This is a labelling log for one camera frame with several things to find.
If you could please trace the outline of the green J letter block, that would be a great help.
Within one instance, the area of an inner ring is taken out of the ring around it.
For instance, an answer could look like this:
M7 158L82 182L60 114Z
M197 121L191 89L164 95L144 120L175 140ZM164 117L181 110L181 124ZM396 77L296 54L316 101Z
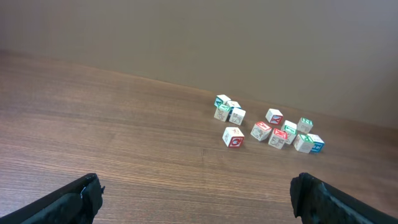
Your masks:
M286 144L292 144L297 135L297 130L291 126L285 125L282 131L287 133Z

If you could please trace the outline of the small picture blue block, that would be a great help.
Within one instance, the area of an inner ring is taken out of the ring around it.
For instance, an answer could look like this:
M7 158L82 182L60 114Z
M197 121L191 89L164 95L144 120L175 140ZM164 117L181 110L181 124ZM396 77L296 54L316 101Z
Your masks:
M226 105L229 106L232 110L234 108L241 108L240 104L237 101L227 101Z

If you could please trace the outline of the red side picture block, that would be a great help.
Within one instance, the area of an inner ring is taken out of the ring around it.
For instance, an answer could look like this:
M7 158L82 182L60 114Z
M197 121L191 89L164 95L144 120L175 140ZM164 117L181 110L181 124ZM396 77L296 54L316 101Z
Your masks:
M270 124L280 124L283 117L283 114L279 110L273 108L268 109L266 113L266 120Z

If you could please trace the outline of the plain top green block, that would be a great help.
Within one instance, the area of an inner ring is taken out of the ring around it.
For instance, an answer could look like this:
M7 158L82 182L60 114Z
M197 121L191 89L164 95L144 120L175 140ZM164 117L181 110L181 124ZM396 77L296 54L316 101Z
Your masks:
M241 125L245 117L246 111L241 108L233 108L229 117L229 122Z

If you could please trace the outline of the red V letter block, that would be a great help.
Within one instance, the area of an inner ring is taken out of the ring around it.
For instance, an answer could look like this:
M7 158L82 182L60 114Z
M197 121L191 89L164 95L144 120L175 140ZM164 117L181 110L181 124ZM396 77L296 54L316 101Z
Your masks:
M254 124L252 128L251 136L256 138L258 141L263 141L268 137L271 131L272 128L268 126L265 122L258 121Z

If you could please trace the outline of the green N letter block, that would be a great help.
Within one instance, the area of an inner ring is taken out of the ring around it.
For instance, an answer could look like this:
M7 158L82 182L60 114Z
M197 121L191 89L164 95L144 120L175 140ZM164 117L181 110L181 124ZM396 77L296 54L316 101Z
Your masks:
M299 122L297 123L297 131L300 131L301 133L308 134L312 128L313 128L312 120L310 120L308 118L304 118L304 117L301 117L299 119Z

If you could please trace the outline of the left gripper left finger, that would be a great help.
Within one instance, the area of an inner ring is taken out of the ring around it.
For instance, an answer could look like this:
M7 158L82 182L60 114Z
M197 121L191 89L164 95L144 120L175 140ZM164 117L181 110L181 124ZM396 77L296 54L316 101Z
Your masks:
M102 207L104 187L89 173L60 189L1 217L1 224L92 224Z

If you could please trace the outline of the green A letter block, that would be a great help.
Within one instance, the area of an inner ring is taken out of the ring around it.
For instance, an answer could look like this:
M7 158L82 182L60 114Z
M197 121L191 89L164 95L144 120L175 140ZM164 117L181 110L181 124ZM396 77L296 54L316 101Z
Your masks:
M231 108L227 105L221 104L217 107L214 118L225 122L227 120L227 117L229 115L229 112L231 111Z

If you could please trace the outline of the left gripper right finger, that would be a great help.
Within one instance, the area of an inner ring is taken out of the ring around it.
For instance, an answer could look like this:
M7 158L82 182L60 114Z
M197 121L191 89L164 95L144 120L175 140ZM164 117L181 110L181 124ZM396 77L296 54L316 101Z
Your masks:
M397 224L397 219L303 172L290 182L294 216L303 224Z

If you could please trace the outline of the red M letter block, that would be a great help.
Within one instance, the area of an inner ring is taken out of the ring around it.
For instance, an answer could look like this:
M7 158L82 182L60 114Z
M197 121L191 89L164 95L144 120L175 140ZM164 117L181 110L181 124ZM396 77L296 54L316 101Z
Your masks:
M268 145L277 149L282 149L285 142L287 141L287 133L277 128L274 128L269 137Z

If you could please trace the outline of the green F letter block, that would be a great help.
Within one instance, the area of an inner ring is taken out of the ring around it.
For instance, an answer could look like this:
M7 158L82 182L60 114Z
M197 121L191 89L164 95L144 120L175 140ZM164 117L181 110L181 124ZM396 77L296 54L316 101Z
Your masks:
M294 148L298 152L309 153L315 145L315 142L310 136L298 134L293 142Z

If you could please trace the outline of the blue side picture block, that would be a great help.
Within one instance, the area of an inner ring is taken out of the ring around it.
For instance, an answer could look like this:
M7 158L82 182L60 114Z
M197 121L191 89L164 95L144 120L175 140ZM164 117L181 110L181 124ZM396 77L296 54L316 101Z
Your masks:
M320 136L310 133L308 133L307 136L309 136L314 141L314 146L312 147L311 152L314 153L321 152L325 145L325 142L320 138Z

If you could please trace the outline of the top left teal block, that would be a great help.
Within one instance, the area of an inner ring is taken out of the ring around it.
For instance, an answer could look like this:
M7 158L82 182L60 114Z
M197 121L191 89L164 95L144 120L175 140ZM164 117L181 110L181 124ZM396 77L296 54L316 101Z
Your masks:
M225 105L231 98L226 95L216 95L214 105L219 107L219 105Z

